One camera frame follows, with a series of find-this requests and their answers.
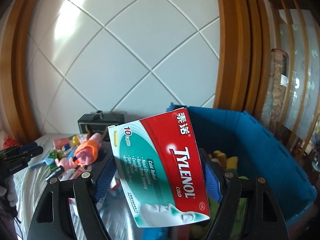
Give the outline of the rolled patterned carpet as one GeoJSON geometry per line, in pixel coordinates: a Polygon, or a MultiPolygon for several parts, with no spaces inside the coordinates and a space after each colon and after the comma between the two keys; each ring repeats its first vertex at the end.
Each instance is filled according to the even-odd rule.
{"type": "Polygon", "coordinates": [[[289,56],[282,49],[271,50],[271,71],[260,123],[273,135],[278,131],[288,85],[289,56]]]}

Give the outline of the blue storage bin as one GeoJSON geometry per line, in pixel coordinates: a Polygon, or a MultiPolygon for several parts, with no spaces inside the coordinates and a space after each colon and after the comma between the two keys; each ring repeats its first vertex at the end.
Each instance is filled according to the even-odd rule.
{"type": "Polygon", "coordinates": [[[238,157],[234,175],[245,180],[266,179],[288,227],[316,198],[308,176],[287,149],[253,116],[221,109],[171,105],[168,112],[186,108],[198,151],[221,151],[238,157]]]}

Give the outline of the dark framed box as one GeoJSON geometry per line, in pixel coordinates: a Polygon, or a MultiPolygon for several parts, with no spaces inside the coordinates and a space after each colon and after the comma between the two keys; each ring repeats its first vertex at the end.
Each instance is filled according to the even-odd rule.
{"type": "Polygon", "coordinates": [[[104,112],[96,111],[84,114],[78,120],[78,126],[81,133],[100,133],[103,134],[108,126],[120,125],[125,122],[125,112],[104,112]]]}

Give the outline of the Tylenol cold medicine box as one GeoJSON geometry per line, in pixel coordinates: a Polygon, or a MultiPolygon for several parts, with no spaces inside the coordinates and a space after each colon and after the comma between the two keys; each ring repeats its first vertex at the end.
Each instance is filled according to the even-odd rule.
{"type": "Polygon", "coordinates": [[[186,108],[108,128],[131,213],[140,228],[202,222],[210,208],[186,108]]]}

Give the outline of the pink pig red dress plush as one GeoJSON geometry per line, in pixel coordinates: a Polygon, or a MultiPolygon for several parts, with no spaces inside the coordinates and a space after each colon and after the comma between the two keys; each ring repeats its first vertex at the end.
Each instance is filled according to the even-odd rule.
{"type": "Polygon", "coordinates": [[[64,169],[64,172],[67,172],[68,170],[72,169],[72,168],[76,168],[77,164],[73,161],[73,154],[69,154],[68,157],[64,157],[62,159],[55,159],[55,164],[57,165],[57,167],[62,166],[64,169]]]}

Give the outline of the yellow duck plush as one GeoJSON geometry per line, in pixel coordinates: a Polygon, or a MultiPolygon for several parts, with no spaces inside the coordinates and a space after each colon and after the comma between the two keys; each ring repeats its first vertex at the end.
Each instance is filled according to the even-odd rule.
{"type": "Polygon", "coordinates": [[[227,157],[221,151],[214,151],[208,154],[211,161],[218,163],[224,171],[237,171],[238,157],[227,157]]]}

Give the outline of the red bag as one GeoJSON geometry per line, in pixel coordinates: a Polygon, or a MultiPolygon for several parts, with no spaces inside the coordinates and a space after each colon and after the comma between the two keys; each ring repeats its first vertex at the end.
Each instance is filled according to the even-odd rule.
{"type": "Polygon", "coordinates": [[[3,139],[3,149],[7,149],[13,146],[20,146],[19,142],[17,142],[10,134],[6,134],[3,139]]]}

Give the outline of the pink pig orange hood plush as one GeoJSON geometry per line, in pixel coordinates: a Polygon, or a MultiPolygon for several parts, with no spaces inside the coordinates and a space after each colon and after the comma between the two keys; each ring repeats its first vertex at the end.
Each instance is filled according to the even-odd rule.
{"type": "Polygon", "coordinates": [[[81,143],[75,150],[73,162],[84,168],[93,164],[99,155],[101,148],[102,135],[100,133],[93,134],[88,140],[81,143]]]}

